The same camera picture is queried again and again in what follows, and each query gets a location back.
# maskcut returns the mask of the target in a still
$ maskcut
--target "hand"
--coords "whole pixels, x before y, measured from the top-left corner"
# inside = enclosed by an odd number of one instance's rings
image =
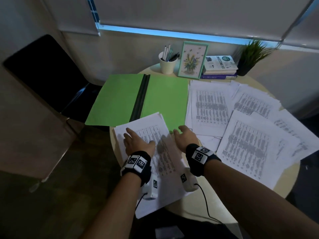
[[[126,128],[127,133],[124,133],[125,152],[130,156],[133,152],[145,151],[152,158],[155,153],[155,142],[146,143],[132,129]]]
[[[179,126],[178,129],[181,130],[182,134],[179,133],[178,130],[174,129],[174,138],[177,147],[179,150],[181,150],[183,153],[186,152],[186,147],[191,144],[197,144],[199,146],[198,138],[196,137],[196,134],[193,133],[187,126]]]

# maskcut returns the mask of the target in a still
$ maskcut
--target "white panel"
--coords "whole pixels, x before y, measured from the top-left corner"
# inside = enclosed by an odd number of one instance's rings
[[[310,0],[94,0],[101,24],[280,40]]]
[[[319,5],[291,30],[284,44],[319,49]]]
[[[98,35],[87,0],[44,0],[58,29]]]

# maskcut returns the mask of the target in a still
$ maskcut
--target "table top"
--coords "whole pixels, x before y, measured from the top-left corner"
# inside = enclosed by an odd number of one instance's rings
[[[177,77],[178,68],[179,68],[179,60],[174,68],[174,72],[168,76]],[[160,64],[155,64],[151,67],[148,67],[142,70],[140,74],[162,75],[160,71]],[[216,80],[216,81],[230,82],[230,80]],[[248,84],[251,87],[267,92],[269,95],[274,97],[263,85],[261,85],[259,82],[252,79],[249,76],[242,76],[242,77],[238,76],[236,78],[236,81],[242,84]],[[119,145],[118,145],[113,127],[110,127],[110,137],[111,137],[111,144],[112,144],[112,148],[114,150],[116,159],[119,162],[119,164],[122,165],[122,157],[121,157]],[[182,157],[185,160],[186,164],[188,164],[184,153],[182,153]],[[285,198],[290,193],[290,191],[293,188],[293,185],[296,182],[299,168],[300,168],[300,162],[285,169],[280,179],[278,180],[274,188],[274,191],[278,193],[280,196]],[[219,197],[217,196],[213,188],[210,186],[208,181],[203,176],[198,177],[197,180],[205,192],[205,196],[207,198],[207,203],[208,203],[209,214],[212,217],[219,219],[223,223],[226,223],[226,224],[236,223],[237,221],[234,219],[234,217],[229,213],[229,211],[223,205],[223,203],[221,202],[221,200],[219,199]],[[170,212],[173,212],[177,215],[180,215],[188,219],[197,220],[197,221],[210,221],[211,223],[216,223],[212,219],[210,219],[207,215],[205,200],[201,190],[196,190],[192,194],[170,205],[167,205],[165,208],[169,210]]]

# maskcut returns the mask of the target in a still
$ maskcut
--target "black chair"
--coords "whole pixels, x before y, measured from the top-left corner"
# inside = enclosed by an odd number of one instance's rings
[[[50,35],[22,48],[3,65],[68,120],[85,122],[101,86],[88,82],[73,60]]]

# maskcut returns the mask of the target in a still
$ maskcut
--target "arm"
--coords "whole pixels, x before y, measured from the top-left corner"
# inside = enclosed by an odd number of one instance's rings
[[[178,148],[197,144],[186,126],[174,130]],[[254,238],[315,238],[319,225],[271,189],[218,160],[204,164],[204,174],[225,207]]]
[[[126,131],[129,135],[124,134],[124,145],[128,156],[134,152],[144,151],[150,158],[153,157],[155,152],[154,141],[146,143],[133,130],[126,128]],[[92,225],[82,234],[81,239],[129,237],[141,182],[147,177],[144,172],[145,169],[140,176],[133,172],[127,172],[123,175],[106,205],[98,213]]]

